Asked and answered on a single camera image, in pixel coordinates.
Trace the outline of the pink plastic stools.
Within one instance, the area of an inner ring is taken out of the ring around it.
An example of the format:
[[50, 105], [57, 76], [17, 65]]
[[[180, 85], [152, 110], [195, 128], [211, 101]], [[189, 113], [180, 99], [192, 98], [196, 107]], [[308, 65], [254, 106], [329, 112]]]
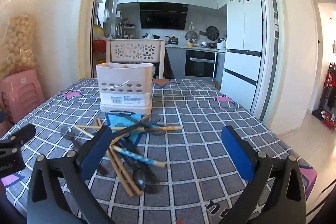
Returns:
[[1, 80], [1, 104], [11, 127], [43, 102], [45, 97], [35, 69]]

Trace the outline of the black handled small spoon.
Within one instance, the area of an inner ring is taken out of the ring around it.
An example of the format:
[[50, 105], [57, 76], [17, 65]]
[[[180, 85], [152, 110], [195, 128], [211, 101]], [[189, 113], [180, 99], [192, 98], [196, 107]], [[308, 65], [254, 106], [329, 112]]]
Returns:
[[[160, 115], [147, 114], [147, 115], [144, 115], [144, 117], [140, 121], [137, 121], [134, 124], [140, 123], [141, 127], [143, 127], [143, 125], [147, 125], [148, 127], [149, 126], [161, 126], [161, 124], [160, 124], [161, 119], [162, 118], [160, 117]], [[146, 135], [147, 135], [148, 132], [154, 132], [154, 131], [145, 130], [141, 140], [142, 139], [146, 140]]]

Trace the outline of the pink star mat left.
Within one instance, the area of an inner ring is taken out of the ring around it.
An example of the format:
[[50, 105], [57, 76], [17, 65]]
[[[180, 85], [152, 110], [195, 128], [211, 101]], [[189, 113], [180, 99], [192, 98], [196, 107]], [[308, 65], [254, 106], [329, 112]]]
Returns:
[[61, 96], [64, 97], [65, 100], [70, 100], [74, 97], [81, 97], [82, 94], [79, 91], [68, 90], [66, 93], [61, 94]]

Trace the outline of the black range hood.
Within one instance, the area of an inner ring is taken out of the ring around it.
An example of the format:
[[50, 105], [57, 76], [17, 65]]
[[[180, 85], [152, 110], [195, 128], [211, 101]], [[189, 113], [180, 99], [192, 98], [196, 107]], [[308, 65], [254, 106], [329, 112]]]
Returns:
[[140, 2], [142, 29], [184, 30], [189, 5], [167, 2]]

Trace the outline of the brown star mat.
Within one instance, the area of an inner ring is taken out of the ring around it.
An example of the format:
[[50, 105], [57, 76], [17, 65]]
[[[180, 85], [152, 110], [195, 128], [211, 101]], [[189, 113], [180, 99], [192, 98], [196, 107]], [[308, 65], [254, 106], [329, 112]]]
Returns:
[[158, 85], [160, 88], [164, 88], [166, 85], [171, 84], [169, 79], [153, 79], [153, 84]]

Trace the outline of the pink star mat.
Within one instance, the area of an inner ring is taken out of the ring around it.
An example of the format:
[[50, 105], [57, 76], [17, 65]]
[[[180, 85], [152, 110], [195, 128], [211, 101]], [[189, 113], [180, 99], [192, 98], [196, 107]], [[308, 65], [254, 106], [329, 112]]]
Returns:
[[219, 101], [219, 102], [235, 103], [235, 101], [232, 98], [230, 98], [228, 96], [225, 96], [225, 95], [223, 95], [223, 96], [214, 96], [214, 98], [215, 98], [216, 101]]
[[82, 94], [79, 91], [68, 90], [66, 93], [61, 94], [61, 96], [64, 97], [65, 100], [70, 100], [74, 97], [81, 97]]

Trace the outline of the pink star mat right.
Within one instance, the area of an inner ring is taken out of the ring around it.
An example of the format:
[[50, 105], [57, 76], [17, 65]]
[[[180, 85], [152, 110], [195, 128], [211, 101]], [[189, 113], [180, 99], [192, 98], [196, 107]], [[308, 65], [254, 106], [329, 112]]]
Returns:
[[216, 101], [219, 101], [219, 102], [235, 103], [235, 101], [232, 98], [230, 98], [228, 96], [225, 96], [225, 95], [223, 95], [223, 96], [214, 96], [214, 98], [215, 98]]

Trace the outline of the white plastic utensil holder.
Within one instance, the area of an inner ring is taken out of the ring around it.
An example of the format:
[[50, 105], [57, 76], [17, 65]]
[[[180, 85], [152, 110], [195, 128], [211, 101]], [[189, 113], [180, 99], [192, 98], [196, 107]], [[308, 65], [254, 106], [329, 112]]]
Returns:
[[152, 108], [152, 63], [103, 63], [96, 66], [100, 109], [147, 115]]

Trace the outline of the blue star mat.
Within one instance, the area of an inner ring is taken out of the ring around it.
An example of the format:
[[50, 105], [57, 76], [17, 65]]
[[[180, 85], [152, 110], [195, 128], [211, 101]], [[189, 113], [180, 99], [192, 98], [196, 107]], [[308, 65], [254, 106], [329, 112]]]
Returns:
[[[117, 111], [105, 113], [106, 123], [110, 127], [129, 127], [135, 122], [140, 121], [144, 115], [135, 114], [127, 111]], [[138, 128], [129, 133], [130, 141], [137, 146], [140, 142], [145, 130]]]

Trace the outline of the white refrigerator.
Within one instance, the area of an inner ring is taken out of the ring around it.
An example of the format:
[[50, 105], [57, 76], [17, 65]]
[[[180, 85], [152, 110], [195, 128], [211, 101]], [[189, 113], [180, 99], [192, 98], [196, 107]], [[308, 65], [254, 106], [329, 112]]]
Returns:
[[256, 93], [262, 43], [261, 0], [228, 0], [221, 92], [248, 111]]

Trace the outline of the black handled large spoon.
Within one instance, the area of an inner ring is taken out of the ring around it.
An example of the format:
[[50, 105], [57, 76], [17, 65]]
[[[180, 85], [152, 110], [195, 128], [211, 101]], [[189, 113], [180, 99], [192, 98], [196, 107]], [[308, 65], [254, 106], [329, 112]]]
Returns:
[[[80, 149], [82, 145], [75, 140], [75, 133], [79, 132], [79, 130], [73, 128], [73, 127], [62, 127], [61, 133], [65, 139], [68, 139], [72, 142], [73, 146], [76, 149]], [[129, 134], [126, 132], [123, 135], [117, 133], [117, 135], [112, 139], [111, 145], [117, 145], [118, 142], [122, 140], [123, 137], [128, 136]], [[124, 161], [129, 165], [129, 167], [132, 170], [132, 179], [135, 182], [135, 184], [140, 188], [143, 192], [150, 192], [150, 181], [149, 176], [147, 175], [147, 165], [143, 162], [140, 162], [138, 160], [134, 160], [128, 156], [122, 155]]]

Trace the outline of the grey checkered tablecloth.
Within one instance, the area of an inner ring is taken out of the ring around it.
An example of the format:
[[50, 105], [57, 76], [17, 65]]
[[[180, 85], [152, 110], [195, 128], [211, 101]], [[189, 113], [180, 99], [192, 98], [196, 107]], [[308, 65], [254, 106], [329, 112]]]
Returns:
[[[61, 94], [79, 91], [82, 96], [65, 100]], [[102, 166], [108, 174], [95, 173], [87, 182], [93, 196], [115, 223], [218, 223], [247, 185], [238, 174], [221, 141], [221, 131], [232, 126], [256, 151], [286, 159], [294, 151], [238, 103], [219, 102], [219, 91], [201, 80], [172, 80], [153, 87], [153, 114], [160, 124], [182, 126], [182, 130], [147, 134], [137, 151], [164, 162], [150, 170], [158, 179], [155, 194], [130, 197], [108, 157]], [[64, 156], [72, 143], [62, 137], [62, 127], [92, 125], [105, 120], [100, 111], [96, 79], [83, 79], [64, 89], [27, 114], [16, 125], [36, 128], [35, 137], [22, 148], [25, 169], [19, 181], [6, 190], [9, 203], [26, 213], [29, 183], [35, 160]]]

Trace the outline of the wooden chopstick pair member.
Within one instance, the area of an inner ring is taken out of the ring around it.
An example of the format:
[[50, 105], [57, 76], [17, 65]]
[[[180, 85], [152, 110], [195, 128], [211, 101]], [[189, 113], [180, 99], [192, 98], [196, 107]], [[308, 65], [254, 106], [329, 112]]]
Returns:
[[110, 163], [116, 172], [117, 177], [119, 178], [122, 186], [126, 190], [127, 194], [130, 197], [142, 196], [143, 191], [135, 184], [131, 176], [128, 174], [126, 169], [123, 167], [121, 160], [118, 158], [115, 152], [111, 148], [108, 148], [106, 151], [110, 160]]

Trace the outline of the white perforated basket cart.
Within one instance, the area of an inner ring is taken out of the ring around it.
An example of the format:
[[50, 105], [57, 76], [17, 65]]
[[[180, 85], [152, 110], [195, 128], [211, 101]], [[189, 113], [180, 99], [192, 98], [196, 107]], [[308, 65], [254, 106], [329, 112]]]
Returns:
[[164, 78], [165, 39], [108, 39], [108, 63], [159, 63], [158, 78]]

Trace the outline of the bag of puffed snacks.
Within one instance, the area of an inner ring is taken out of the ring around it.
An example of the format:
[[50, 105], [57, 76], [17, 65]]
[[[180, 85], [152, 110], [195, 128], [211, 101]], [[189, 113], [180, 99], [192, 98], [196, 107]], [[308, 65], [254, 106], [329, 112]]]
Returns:
[[35, 25], [29, 15], [1, 21], [1, 79], [37, 67], [33, 54]]

